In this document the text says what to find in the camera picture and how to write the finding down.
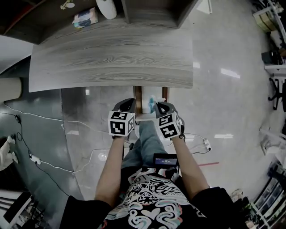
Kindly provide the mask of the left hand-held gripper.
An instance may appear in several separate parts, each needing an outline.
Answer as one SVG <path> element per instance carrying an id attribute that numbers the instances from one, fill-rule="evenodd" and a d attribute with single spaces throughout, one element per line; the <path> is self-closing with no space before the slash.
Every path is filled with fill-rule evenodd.
<path id="1" fill-rule="evenodd" d="M 136 100 L 128 98 L 117 103 L 109 112 L 108 130 L 112 136 L 129 136 L 135 127 Z"/>

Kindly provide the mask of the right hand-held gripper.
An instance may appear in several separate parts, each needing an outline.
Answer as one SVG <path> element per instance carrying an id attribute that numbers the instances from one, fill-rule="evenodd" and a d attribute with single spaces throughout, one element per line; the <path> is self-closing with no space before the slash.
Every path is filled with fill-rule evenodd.
<path id="1" fill-rule="evenodd" d="M 157 102 L 154 105 L 156 125 L 164 139 L 179 137 L 185 140 L 185 122 L 178 115 L 175 106 L 168 102 Z"/>

